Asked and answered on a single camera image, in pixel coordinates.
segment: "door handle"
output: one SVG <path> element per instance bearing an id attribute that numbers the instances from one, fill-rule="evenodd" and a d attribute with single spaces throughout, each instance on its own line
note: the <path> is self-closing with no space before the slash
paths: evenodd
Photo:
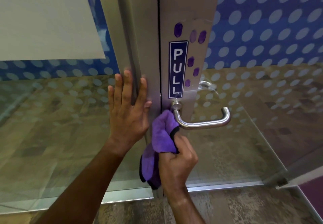
<path id="1" fill-rule="evenodd" d="M 210 89 L 216 92 L 214 85 L 207 81 L 201 81 L 199 89 Z M 172 110 L 174 111 L 175 119 L 179 125 L 186 130 L 200 130 L 209 128 L 218 128 L 227 125 L 231 120 L 231 113 L 229 108 L 223 107 L 221 109 L 222 118 L 212 121 L 197 122 L 197 123 L 187 123 L 181 118 L 180 109 L 182 104 L 176 100 L 172 102 Z"/>

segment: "blue sign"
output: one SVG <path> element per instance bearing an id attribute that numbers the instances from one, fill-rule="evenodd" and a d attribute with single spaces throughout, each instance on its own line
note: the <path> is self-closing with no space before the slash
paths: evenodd
<path id="1" fill-rule="evenodd" d="M 183 97 L 188 41 L 169 42 L 168 98 Z"/>

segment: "purple fingerprint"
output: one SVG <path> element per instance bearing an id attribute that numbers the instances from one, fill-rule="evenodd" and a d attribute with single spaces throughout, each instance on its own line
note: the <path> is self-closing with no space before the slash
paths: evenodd
<path id="1" fill-rule="evenodd" d="M 191 43 L 193 43 L 193 42 L 195 42 L 195 41 L 196 41 L 196 36 L 197 36 L 197 32 L 196 32 L 196 30 L 193 30 L 193 31 L 191 32 L 191 35 L 190 35 L 190 42 L 191 42 Z"/>
<path id="2" fill-rule="evenodd" d="M 201 31 L 200 35 L 199 35 L 199 44 L 204 43 L 206 38 L 206 31 Z"/>
<path id="3" fill-rule="evenodd" d="M 187 79 L 185 81 L 185 87 L 189 87 L 191 85 L 191 81 L 189 79 Z"/>
<path id="4" fill-rule="evenodd" d="M 176 38 L 179 38 L 181 36 L 182 30 L 183 30 L 183 25 L 178 22 L 174 27 L 174 35 Z"/>
<path id="5" fill-rule="evenodd" d="M 192 67 L 194 65 L 194 57 L 190 57 L 188 58 L 188 61 L 187 61 L 187 66 L 188 67 Z"/>
<path id="6" fill-rule="evenodd" d="M 193 76 L 196 77 L 199 74 L 200 68 L 195 68 L 193 71 Z"/>

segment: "hand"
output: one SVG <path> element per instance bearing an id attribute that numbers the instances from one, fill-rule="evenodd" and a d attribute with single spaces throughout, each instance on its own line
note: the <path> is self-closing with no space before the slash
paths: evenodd
<path id="1" fill-rule="evenodd" d="M 140 79 L 139 94 L 134 106 L 131 105 L 132 74 L 124 71 L 124 86 L 122 76 L 115 75 L 116 86 L 108 87 L 110 108 L 110 140 L 118 144 L 120 153 L 127 151 L 139 141 L 149 128 L 148 112 L 151 101 L 147 99 L 147 81 Z"/>
<path id="2" fill-rule="evenodd" d="M 179 154 L 159 154 L 159 175 L 168 201 L 181 201 L 187 197 L 186 181 L 198 162 L 198 157 L 185 136 L 174 136 Z"/>

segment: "microfiber cloth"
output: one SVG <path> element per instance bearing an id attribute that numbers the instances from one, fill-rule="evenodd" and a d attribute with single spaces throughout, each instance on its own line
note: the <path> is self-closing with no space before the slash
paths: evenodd
<path id="1" fill-rule="evenodd" d="M 179 153 L 174 143 L 174 135 L 179 131 L 174 115 L 165 110 L 152 122 L 151 143 L 147 145 L 140 158 L 139 176 L 153 190 L 161 186 L 159 176 L 159 153 Z"/>

